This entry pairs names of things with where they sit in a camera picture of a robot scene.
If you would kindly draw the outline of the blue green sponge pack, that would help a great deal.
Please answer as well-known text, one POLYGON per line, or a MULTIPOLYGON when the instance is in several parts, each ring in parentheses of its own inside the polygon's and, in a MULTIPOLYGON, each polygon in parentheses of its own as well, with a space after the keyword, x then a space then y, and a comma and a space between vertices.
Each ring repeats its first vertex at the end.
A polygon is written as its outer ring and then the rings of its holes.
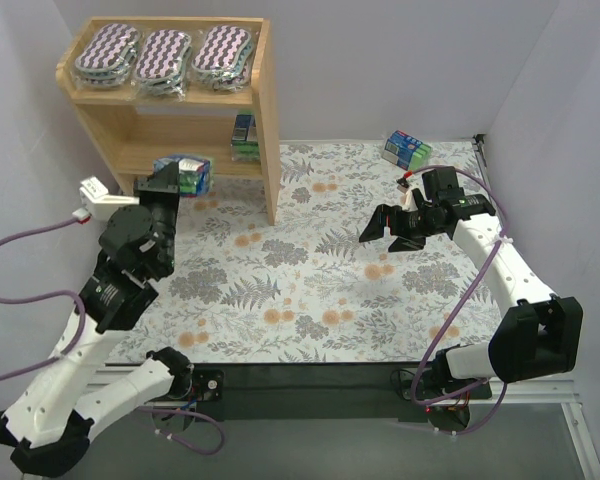
POLYGON ((256 121, 252 112, 239 111, 231 136, 232 159, 237 162, 259 162, 256 121))
POLYGON ((385 140, 381 149, 381 158, 405 170, 417 170, 424 167, 432 154, 429 144, 395 130, 385 140))
POLYGON ((210 157, 193 154, 171 154, 153 161, 157 173, 170 164, 179 169, 179 194, 181 197, 200 197, 209 192, 213 183, 213 161, 210 157))

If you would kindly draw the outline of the pink wavy sponge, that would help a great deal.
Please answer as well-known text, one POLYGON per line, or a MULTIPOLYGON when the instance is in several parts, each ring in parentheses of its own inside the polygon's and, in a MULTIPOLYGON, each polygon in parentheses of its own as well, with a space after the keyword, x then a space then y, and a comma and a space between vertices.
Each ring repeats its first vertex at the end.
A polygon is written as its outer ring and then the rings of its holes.
POLYGON ((215 91, 240 90, 247 83, 253 49, 250 30, 231 24, 214 26, 192 57, 189 79, 215 91))
POLYGON ((73 63, 78 88, 114 89, 128 79, 137 57, 141 32, 125 23, 100 28, 73 63))
POLYGON ((152 31, 144 41, 131 76, 137 96, 185 96, 192 36, 181 30, 152 31))

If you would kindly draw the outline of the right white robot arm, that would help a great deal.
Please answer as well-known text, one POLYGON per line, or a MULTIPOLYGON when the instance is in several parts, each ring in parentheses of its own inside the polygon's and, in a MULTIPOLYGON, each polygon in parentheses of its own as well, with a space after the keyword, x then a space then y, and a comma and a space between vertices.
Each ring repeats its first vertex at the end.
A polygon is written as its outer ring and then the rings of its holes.
POLYGON ((407 191, 404 205, 378 205, 359 240, 393 236, 392 252, 419 251, 445 234, 478 270, 462 296, 479 284, 495 300, 501 321, 487 342, 429 348, 411 383, 412 396, 427 388, 446 400, 497 378, 505 384, 567 373, 576 365, 583 309, 539 279, 516 250, 494 201, 468 194, 454 167, 420 169, 422 188, 407 191))

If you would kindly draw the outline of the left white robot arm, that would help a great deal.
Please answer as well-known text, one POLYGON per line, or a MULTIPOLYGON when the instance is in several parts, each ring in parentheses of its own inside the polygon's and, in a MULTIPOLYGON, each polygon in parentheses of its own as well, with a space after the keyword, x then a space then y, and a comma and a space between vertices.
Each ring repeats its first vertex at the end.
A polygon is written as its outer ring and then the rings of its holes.
POLYGON ((179 400, 192 386, 189 359, 165 347, 124 378, 85 391, 157 298, 155 283, 174 272, 179 167, 171 163, 136 181, 131 197, 101 198, 107 224, 94 271, 49 358, 20 398, 0 411, 0 444, 11 447, 23 474, 64 475, 112 423, 150 400, 179 400))

